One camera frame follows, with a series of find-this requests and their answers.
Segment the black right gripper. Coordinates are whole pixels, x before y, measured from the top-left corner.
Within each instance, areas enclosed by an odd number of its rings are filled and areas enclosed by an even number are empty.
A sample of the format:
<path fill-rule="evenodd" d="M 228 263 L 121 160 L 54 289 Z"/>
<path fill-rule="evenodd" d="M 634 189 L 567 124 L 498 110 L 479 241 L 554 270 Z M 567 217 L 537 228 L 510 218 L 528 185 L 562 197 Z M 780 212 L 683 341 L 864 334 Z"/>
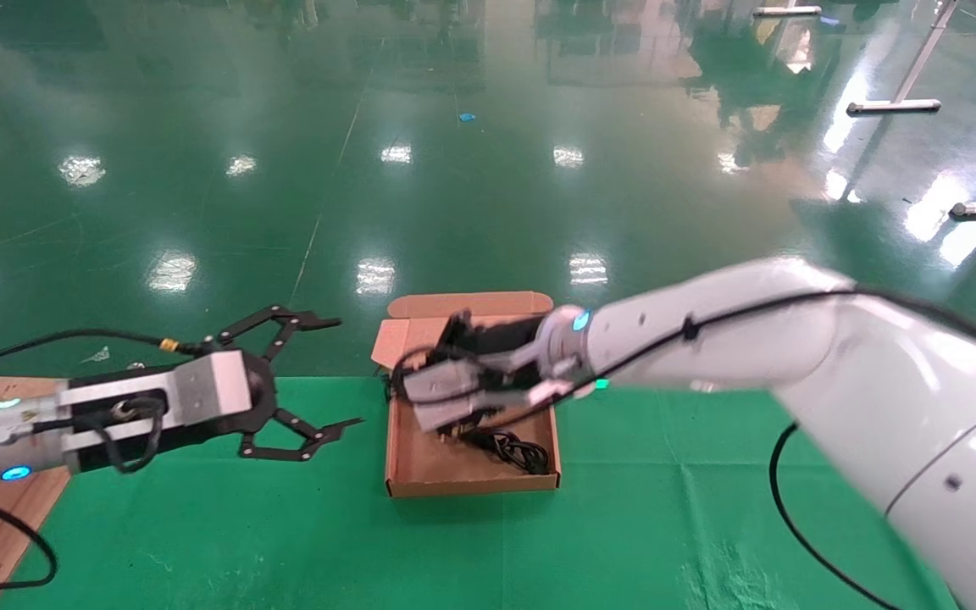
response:
<path fill-rule="evenodd" d="M 498 369 L 485 359 L 512 352 L 534 342 L 546 313 L 528 315 L 499 324 L 477 323 L 471 312 L 454 313 L 446 322 L 446 360 L 473 364 L 476 369 Z"/>

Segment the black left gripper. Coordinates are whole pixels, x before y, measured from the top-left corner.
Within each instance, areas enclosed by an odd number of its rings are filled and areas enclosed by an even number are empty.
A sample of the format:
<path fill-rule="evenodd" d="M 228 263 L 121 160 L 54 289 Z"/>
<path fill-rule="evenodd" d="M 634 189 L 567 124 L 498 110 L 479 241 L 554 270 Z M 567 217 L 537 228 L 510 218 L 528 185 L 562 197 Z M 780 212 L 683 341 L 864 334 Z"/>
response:
<path fill-rule="evenodd" d="M 210 354 L 244 351 L 239 337 L 267 323 L 279 329 L 260 354 Z M 313 310 L 270 305 L 229 324 L 204 339 L 208 355 L 175 366 L 135 369 L 77 379 L 73 382 L 73 416 L 97 421 L 114 440 L 79 447 L 74 452 L 77 474 L 113 467 L 146 464 L 159 454 L 202 445 L 229 434 L 241 434 L 240 457 L 270 461 L 309 461 L 318 450 L 339 441 L 352 418 L 313 426 L 297 414 L 276 409 L 273 362 L 297 333 L 340 327 L 341 318 L 322 318 Z M 302 437 L 300 447 L 258 446 L 257 432 L 267 421 L 279 422 Z"/>

